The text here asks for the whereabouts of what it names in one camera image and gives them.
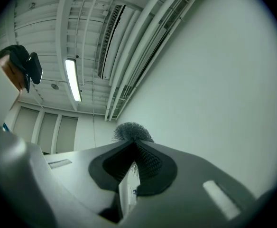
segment pipe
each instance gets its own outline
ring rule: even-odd
[[[113,82],[113,78],[114,78],[114,75],[115,75],[115,71],[116,71],[116,67],[120,61],[120,56],[125,48],[125,45],[126,45],[126,42],[129,38],[129,35],[135,25],[135,22],[138,20],[139,18],[139,15],[140,15],[140,11],[138,10],[135,10],[128,25],[127,25],[127,28],[124,32],[124,35],[123,35],[123,38],[120,42],[120,46],[119,46],[119,49],[118,49],[118,52],[116,54],[116,57],[115,57],[115,60],[114,60],[114,64],[113,64],[113,67],[112,67],[112,72],[111,72],[111,75],[112,77],[110,77],[110,80],[109,80],[109,85],[112,85],[112,82]]]
[[[83,9],[84,3],[85,3],[85,0],[83,0],[83,2],[82,2],[81,9],[80,9],[80,12],[79,12],[78,17],[77,17],[77,23],[76,23],[76,29],[75,29],[75,42],[74,42],[74,58],[75,58],[75,59],[76,59],[76,38],[77,38],[77,30],[78,30],[78,24],[79,24],[79,21],[80,21],[80,17],[81,17],[81,13],[82,13],[82,9]]]
[[[86,35],[87,35],[87,30],[88,30],[90,17],[92,15],[92,10],[94,8],[95,3],[96,3],[96,0],[93,0],[92,5],[89,9],[89,13],[88,13],[87,21],[86,21],[86,26],[85,26],[85,31],[84,31],[84,35],[83,35],[83,44],[82,44],[82,83],[83,83],[83,85],[85,85],[85,79],[84,79],[84,76],[83,76],[83,61],[84,61],[84,54],[85,54]]]
[[[116,68],[115,71],[115,75],[114,75],[114,79],[112,82],[112,86],[111,86],[111,90],[110,90],[110,95],[109,95],[109,99],[108,99],[108,103],[107,103],[107,108],[106,108],[106,114],[105,114],[105,121],[107,120],[108,117],[108,113],[109,113],[109,109],[110,109],[110,105],[111,105],[111,101],[116,89],[116,86],[118,84],[118,80],[120,78],[120,74],[122,72],[122,69],[124,67],[125,61],[127,60],[129,51],[131,49],[131,46],[136,38],[136,36],[139,33],[139,30],[141,29],[143,23],[145,22],[146,18],[148,17],[149,13],[151,12],[152,8],[154,7],[154,5],[158,2],[158,0],[149,0],[147,5],[145,6],[145,8],[143,9],[142,13],[140,14],[137,22],[135,23],[133,30],[128,38],[128,41],[126,43],[125,49],[123,50],[121,56],[120,56],[120,61],[119,64]]]
[[[160,30],[164,27],[164,25],[166,24],[166,22],[168,21],[168,19],[170,18],[171,14],[175,11],[175,9],[178,7],[178,5],[181,3],[182,0],[177,0],[176,3],[174,4],[174,6],[172,7],[172,9],[168,12],[168,14],[166,15],[165,19],[162,21],[162,23],[160,24],[160,26],[157,28],[157,31],[155,32],[155,34],[153,35],[152,39],[150,40],[148,46],[146,47],[143,56],[140,58],[138,65],[134,71],[134,73],[132,74],[130,81],[128,83],[128,86],[124,92],[124,98],[126,98],[130,88],[131,88],[131,84],[135,78],[135,75],[139,69],[139,65],[142,63],[142,61],[144,60],[144,57],[146,56],[148,50],[150,49],[152,42],[155,40],[155,38],[157,37],[158,33],[160,32]]]
[[[111,0],[110,4],[109,4],[109,7],[107,8],[107,11],[109,11],[111,5],[113,3],[113,0]],[[95,53],[94,53],[94,62],[93,62],[93,71],[92,71],[92,111],[93,111],[93,114],[94,114],[94,70],[95,70],[95,63],[96,63],[96,52],[97,52],[97,46],[99,44],[99,40],[100,40],[100,37],[101,37],[101,32],[102,32],[102,27],[104,26],[104,23],[105,23],[105,20],[106,20],[106,17],[105,16],[103,18],[103,21],[102,21],[102,26],[101,26],[101,30],[99,32],[99,36],[97,38],[97,43],[96,43],[96,49],[95,49]]]
[[[191,8],[191,6],[193,5],[193,3],[195,2],[195,0],[190,0],[189,3],[187,4],[187,6],[185,7],[185,9],[183,10],[183,12],[181,13],[181,15],[178,17],[177,21],[174,23],[173,27],[171,28],[171,30],[169,31],[169,33],[167,34],[166,38],[163,40],[163,43],[159,46],[158,50],[156,51],[155,55],[152,57],[150,63],[148,64],[147,68],[145,69],[145,71],[143,72],[142,76],[139,78],[138,82],[136,83],[135,87],[133,88],[133,90],[131,91],[129,97],[127,98],[127,100],[125,101],[123,107],[121,108],[118,116],[116,117],[116,120],[119,118],[120,114],[122,113],[122,111],[124,110],[125,106],[127,105],[128,101],[131,99],[133,93],[136,91],[137,87],[139,86],[139,84],[142,82],[143,78],[146,76],[147,72],[149,71],[149,69],[151,68],[151,66],[153,65],[153,63],[155,62],[156,58],[158,57],[158,55],[160,54],[161,50],[164,48],[165,44],[167,43],[167,41],[169,40],[169,38],[171,37],[171,35],[173,34],[173,32],[175,31],[176,27],[179,25],[179,23],[182,21],[183,17],[186,15],[186,13],[188,12],[188,10]]]
[[[151,23],[149,24],[148,28],[146,29],[142,39],[140,40],[137,48],[135,49],[135,52],[131,58],[131,61],[129,62],[129,65],[127,67],[127,70],[125,72],[125,75],[123,77],[123,80],[121,82],[121,85],[119,87],[119,91],[116,95],[116,99],[114,101],[113,104],[113,108],[110,114],[110,118],[109,121],[111,121],[113,114],[114,114],[114,110],[118,104],[120,95],[124,89],[124,86],[126,85],[126,82],[132,72],[132,69],[134,68],[134,66],[136,65],[136,63],[138,62],[138,58],[139,56],[141,56],[141,53],[144,51],[144,48],[146,47],[146,44],[149,41],[150,36],[152,35],[152,32],[154,31],[155,27],[157,26],[157,24],[159,23],[159,21],[161,20],[161,18],[163,17],[163,15],[166,13],[166,11],[168,10],[168,8],[170,7],[170,5],[174,2],[175,0],[166,0],[164,2],[164,4],[161,6],[161,8],[159,9],[159,11],[157,12],[157,14],[155,15],[155,17],[153,18],[153,20],[151,21]]]

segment white panel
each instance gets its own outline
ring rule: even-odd
[[[22,107],[17,116],[13,132],[17,136],[22,137],[26,142],[31,142],[37,116],[38,111]]]
[[[54,132],[54,127],[56,123],[57,115],[45,113],[42,125],[40,127],[39,136],[38,136],[38,145],[43,152],[51,152],[51,143]]]
[[[231,220],[240,214],[237,205],[213,180],[204,182],[203,187],[227,220]]]
[[[74,150],[76,125],[77,118],[66,116],[62,117],[56,143],[57,153],[70,152]]]

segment ceiling light fixture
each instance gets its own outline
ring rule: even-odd
[[[69,85],[75,101],[82,101],[82,97],[79,91],[77,73],[76,73],[76,61],[74,59],[67,59],[65,61],[66,70],[68,75]]]

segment ventilation grille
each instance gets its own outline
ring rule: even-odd
[[[98,76],[102,78],[103,72],[104,72],[104,66],[106,61],[107,52],[109,49],[110,41],[115,29],[116,22],[118,21],[118,18],[120,16],[121,10],[123,8],[123,5],[115,5],[114,10],[111,13],[111,17],[109,19],[106,32],[104,35],[104,39],[102,42],[102,49],[100,52],[100,59],[99,59],[99,70],[98,70]]]

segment window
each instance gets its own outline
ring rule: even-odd
[[[38,145],[44,153],[51,153],[51,144],[57,115],[45,113],[38,135]]]
[[[62,117],[59,126],[56,153],[70,152],[74,150],[74,139],[77,125],[77,118]]]
[[[22,107],[15,121],[13,132],[23,138],[26,142],[31,142],[34,125],[39,111],[34,111]]]

